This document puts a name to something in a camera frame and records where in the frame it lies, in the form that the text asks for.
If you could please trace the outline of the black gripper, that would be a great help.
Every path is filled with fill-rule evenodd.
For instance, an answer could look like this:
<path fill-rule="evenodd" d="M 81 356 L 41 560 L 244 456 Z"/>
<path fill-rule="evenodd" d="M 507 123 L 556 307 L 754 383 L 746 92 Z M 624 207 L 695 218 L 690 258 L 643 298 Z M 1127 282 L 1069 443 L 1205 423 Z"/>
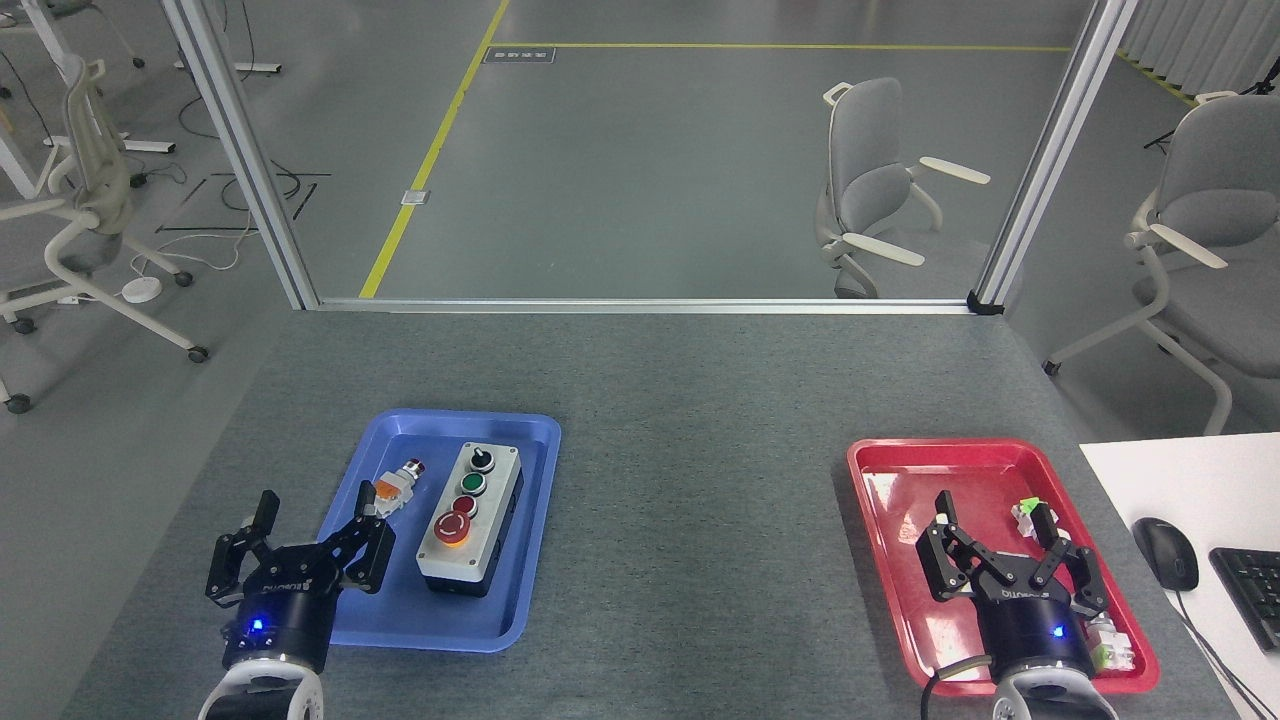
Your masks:
<path fill-rule="evenodd" d="M 937 602 L 945 602 L 964 594 L 969 583 L 983 573 L 997 580 L 991 587 L 979 585 L 974 596 L 980 639 L 991 656 L 993 683 L 1036 667 L 1065 667 L 1091 679 L 1093 662 L 1070 598 L 1076 611 L 1087 618 L 1108 611 L 1110 600 L 1100 579 L 1096 552 L 1075 544 L 1057 529 L 1048 503 L 1036 505 L 1030 520 L 1036 539 L 1044 551 L 1030 573 L 1030 588 L 1046 588 L 1065 562 L 1073 596 L 1060 583 L 1051 583 L 1039 593 L 998 584 L 1004 583 L 1004 564 L 957 524 L 957 510 L 948 489 L 942 489 L 934 498 L 934 520 L 916 541 L 916 553 L 931 596 Z"/>
<path fill-rule="evenodd" d="M 218 537 L 205 594 L 221 609 L 239 602 L 236 620 L 224 626 L 225 669 L 275 657 L 323 673 L 340 588 L 378 593 L 396 544 L 394 530 L 375 512 L 375 498 L 374 484 L 361 482 L 355 514 L 339 530 L 320 544 L 270 552 L 266 538 L 280 500 L 265 489 L 255 515 L 234 534 Z M 247 553 L 261 562 L 244 580 L 243 593 L 241 568 Z"/>

